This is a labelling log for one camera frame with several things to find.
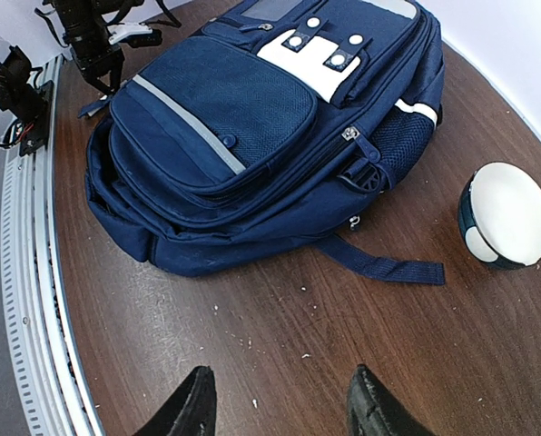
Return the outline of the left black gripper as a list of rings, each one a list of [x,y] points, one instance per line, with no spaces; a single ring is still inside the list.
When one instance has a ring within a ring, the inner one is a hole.
[[[64,41],[86,83],[102,94],[118,91],[122,82],[124,56],[109,42],[102,15],[93,1],[56,0],[52,5],[64,29]],[[103,79],[109,75],[109,84]]]

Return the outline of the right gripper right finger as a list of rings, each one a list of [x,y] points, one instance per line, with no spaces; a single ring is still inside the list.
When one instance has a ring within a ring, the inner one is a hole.
[[[365,365],[354,370],[347,393],[347,428],[352,436],[433,436]]]

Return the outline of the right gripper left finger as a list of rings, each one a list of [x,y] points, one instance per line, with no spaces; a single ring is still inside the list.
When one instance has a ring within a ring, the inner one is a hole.
[[[197,366],[134,435],[214,436],[216,418],[214,372],[209,366]]]

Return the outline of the navy blue student backpack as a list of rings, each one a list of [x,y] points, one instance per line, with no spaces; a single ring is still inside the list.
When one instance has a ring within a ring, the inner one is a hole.
[[[441,25],[416,1],[243,1],[157,56],[89,139],[90,210],[140,263],[198,277],[313,245],[355,273],[444,268],[338,235],[442,118]]]

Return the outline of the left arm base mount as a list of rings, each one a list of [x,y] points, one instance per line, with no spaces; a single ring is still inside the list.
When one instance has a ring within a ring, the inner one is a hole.
[[[49,142],[54,82],[38,86],[29,79],[37,79],[43,67],[34,67],[17,45],[9,47],[6,59],[0,62],[0,111],[15,116],[11,124],[11,139],[0,141],[0,149],[18,145],[19,155],[33,154]]]

